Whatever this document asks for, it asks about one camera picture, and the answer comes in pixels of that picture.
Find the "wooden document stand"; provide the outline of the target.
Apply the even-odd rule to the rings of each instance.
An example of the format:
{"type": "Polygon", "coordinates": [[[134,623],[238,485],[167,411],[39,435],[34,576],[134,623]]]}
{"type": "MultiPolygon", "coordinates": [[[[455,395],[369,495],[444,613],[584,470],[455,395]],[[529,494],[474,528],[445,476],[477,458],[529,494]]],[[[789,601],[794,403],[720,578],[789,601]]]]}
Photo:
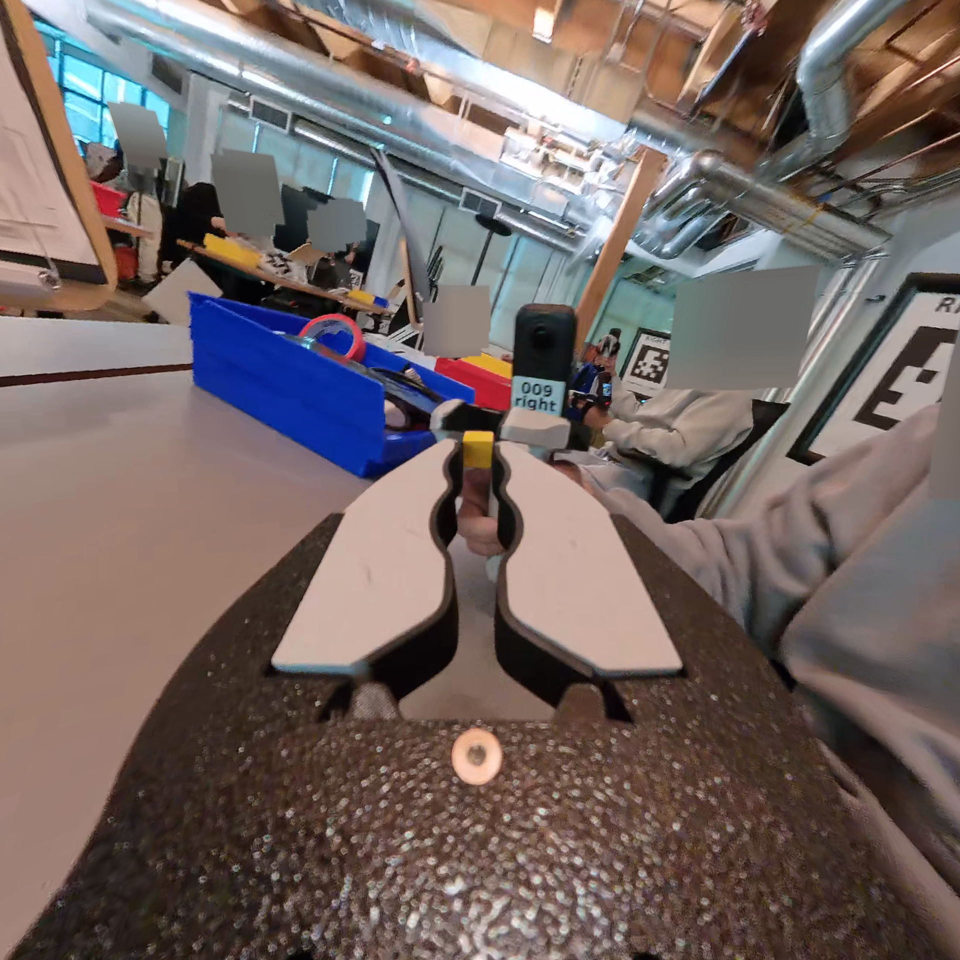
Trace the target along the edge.
{"type": "Polygon", "coordinates": [[[107,228],[97,208],[90,187],[87,169],[81,159],[66,118],[61,92],[54,81],[46,60],[42,39],[34,26],[30,12],[19,1],[1,3],[2,37],[16,48],[23,58],[30,81],[39,100],[40,111],[54,141],[54,150],[65,175],[66,184],[76,204],[79,218],[88,231],[94,251],[106,276],[103,285],[66,281],[53,294],[23,295],[2,292],[1,306],[9,309],[72,313],[101,307],[114,294],[117,268],[114,249],[107,228]]]}

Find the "small marker poster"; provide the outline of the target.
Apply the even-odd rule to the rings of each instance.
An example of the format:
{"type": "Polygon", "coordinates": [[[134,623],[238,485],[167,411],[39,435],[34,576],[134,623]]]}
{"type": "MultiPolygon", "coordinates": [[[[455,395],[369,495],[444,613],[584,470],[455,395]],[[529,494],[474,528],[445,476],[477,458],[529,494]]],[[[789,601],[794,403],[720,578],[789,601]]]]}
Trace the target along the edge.
{"type": "Polygon", "coordinates": [[[670,343],[669,333],[643,327],[636,331],[619,378],[641,401],[649,400],[664,388],[670,343]]]}

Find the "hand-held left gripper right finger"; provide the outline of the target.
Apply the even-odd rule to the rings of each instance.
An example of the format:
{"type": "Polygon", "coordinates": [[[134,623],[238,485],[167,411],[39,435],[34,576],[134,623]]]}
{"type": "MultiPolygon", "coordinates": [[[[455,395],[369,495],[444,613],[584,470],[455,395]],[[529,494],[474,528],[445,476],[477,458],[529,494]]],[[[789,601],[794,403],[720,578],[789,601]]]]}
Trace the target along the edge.
{"type": "Polygon", "coordinates": [[[601,680],[683,662],[611,514],[527,446],[494,446],[502,610],[561,663],[601,680]]]}

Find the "blue plastic bin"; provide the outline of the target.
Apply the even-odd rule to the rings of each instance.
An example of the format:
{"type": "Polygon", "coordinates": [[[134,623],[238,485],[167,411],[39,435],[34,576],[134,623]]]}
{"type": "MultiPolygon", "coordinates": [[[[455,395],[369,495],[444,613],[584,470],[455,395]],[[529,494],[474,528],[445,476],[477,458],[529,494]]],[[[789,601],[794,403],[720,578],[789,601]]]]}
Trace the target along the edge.
{"type": "Polygon", "coordinates": [[[190,293],[193,378],[200,389],[364,479],[389,473],[434,443],[441,403],[474,403],[474,390],[366,341],[362,363],[344,348],[307,347],[304,318],[190,293]]]}

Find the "red tape roll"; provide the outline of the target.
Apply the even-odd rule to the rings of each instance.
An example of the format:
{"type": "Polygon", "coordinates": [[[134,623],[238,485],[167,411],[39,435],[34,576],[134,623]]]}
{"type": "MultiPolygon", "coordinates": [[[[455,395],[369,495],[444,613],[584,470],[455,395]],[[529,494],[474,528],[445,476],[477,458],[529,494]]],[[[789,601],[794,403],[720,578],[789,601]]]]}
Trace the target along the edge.
{"type": "Polygon", "coordinates": [[[367,342],[356,321],[344,314],[332,313],[310,319],[299,330],[297,337],[307,348],[320,347],[331,351],[324,338],[337,338],[342,350],[333,350],[335,359],[362,363],[366,356],[367,342]]]}

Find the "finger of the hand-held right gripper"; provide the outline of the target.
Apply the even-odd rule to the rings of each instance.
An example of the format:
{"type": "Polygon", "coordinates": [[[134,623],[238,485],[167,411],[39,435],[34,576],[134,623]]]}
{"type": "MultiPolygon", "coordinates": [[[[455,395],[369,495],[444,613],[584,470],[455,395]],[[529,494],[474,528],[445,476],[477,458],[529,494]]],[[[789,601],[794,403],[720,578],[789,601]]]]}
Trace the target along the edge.
{"type": "Polygon", "coordinates": [[[452,440],[462,442],[471,427],[475,407],[459,398],[438,404],[431,414],[431,434],[436,442],[452,440]]]}
{"type": "Polygon", "coordinates": [[[571,423],[554,415],[506,415],[500,422],[500,443],[532,455],[554,455],[572,450],[571,423]]]}

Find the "person's right hand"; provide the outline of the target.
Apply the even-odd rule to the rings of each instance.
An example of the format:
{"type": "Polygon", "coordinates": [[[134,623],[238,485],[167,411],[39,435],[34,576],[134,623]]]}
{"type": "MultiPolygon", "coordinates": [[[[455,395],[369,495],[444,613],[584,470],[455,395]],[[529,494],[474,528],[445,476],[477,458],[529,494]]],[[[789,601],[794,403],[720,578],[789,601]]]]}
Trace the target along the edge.
{"type": "Polygon", "coordinates": [[[505,548],[498,536],[498,520],[489,515],[489,506],[462,499],[458,510],[458,532],[468,550],[484,558],[498,557],[505,548]]]}

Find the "red plastic bin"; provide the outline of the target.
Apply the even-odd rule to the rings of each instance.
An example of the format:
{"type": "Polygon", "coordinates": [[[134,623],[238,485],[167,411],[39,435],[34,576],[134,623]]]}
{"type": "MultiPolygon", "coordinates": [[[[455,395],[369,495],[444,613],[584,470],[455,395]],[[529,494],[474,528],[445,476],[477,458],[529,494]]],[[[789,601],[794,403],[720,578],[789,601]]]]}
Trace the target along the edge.
{"type": "Polygon", "coordinates": [[[474,390],[475,406],[506,412],[511,407],[512,364],[489,354],[437,358],[436,373],[474,390]]]}

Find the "yellow storage bin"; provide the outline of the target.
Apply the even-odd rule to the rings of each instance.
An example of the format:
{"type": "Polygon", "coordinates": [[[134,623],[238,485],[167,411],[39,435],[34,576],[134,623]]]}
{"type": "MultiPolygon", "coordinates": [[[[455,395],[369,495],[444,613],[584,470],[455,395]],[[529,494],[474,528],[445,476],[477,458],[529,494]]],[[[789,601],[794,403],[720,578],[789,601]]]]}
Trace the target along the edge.
{"type": "Polygon", "coordinates": [[[208,257],[222,260],[246,272],[259,270],[263,258],[263,252],[255,246],[213,233],[204,235],[202,250],[208,257]]]}

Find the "grey desk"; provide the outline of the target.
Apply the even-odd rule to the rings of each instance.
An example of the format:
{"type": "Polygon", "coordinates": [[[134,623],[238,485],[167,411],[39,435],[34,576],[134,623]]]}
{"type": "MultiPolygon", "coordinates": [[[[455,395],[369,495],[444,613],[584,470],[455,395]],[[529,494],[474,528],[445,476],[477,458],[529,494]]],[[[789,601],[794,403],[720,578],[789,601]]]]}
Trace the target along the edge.
{"type": "Polygon", "coordinates": [[[1,338],[7,958],[194,644],[369,482],[196,388],[184,328],[3,317],[1,338]]]}

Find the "square marker wall poster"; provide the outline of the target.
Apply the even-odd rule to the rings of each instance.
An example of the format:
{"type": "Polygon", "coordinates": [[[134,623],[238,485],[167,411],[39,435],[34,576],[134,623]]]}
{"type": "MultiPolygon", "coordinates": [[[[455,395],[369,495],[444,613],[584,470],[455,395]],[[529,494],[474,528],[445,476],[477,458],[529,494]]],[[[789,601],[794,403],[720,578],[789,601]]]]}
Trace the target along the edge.
{"type": "Polygon", "coordinates": [[[912,272],[791,446],[806,466],[939,402],[959,325],[958,273],[912,272]]]}

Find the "small yellow block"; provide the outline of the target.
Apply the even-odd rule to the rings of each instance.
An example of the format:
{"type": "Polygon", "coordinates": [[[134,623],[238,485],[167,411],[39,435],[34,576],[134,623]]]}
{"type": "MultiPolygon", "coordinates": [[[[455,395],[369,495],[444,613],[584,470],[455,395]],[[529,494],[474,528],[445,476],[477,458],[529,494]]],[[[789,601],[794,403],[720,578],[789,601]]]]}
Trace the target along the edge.
{"type": "Polygon", "coordinates": [[[492,431],[467,431],[462,437],[463,488],[470,492],[482,516],[498,519],[498,499],[494,486],[495,434],[492,431]]]}

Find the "person's right forearm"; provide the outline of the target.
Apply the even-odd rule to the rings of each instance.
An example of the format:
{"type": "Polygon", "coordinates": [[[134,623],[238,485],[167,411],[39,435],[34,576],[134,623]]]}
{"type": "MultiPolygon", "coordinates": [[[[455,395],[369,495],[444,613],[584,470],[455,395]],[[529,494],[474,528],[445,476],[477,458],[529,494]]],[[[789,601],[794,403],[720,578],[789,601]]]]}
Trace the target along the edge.
{"type": "Polygon", "coordinates": [[[786,670],[842,800],[958,958],[959,523],[929,492],[939,409],[807,468],[748,519],[667,524],[584,465],[569,474],[786,670]]]}

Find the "printed instruction sheet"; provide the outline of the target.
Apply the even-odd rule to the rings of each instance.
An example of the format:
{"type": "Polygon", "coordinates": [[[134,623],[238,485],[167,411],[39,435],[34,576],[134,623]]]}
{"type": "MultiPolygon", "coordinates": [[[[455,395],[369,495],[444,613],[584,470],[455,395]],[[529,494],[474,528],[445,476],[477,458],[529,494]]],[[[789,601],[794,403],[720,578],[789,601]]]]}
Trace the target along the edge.
{"type": "Polygon", "coordinates": [[[18,49],[2,36],[2,292],[53,294],[66,282],[104,285],[107,277],[68,189],[18,49]]]}

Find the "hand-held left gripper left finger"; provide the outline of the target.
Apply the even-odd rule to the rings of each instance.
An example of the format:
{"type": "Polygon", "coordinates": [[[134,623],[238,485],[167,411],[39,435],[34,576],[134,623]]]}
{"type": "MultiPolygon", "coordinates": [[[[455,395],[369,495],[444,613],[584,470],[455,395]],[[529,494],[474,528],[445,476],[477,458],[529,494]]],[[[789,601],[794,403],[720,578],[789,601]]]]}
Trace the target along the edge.
{"type": "Polygon", "coordinates": [[[436,522],[459,451],[436,441],[346,508],[271,655],[275,671],[359,677],[442,611],[449,555],[436,522]]]}

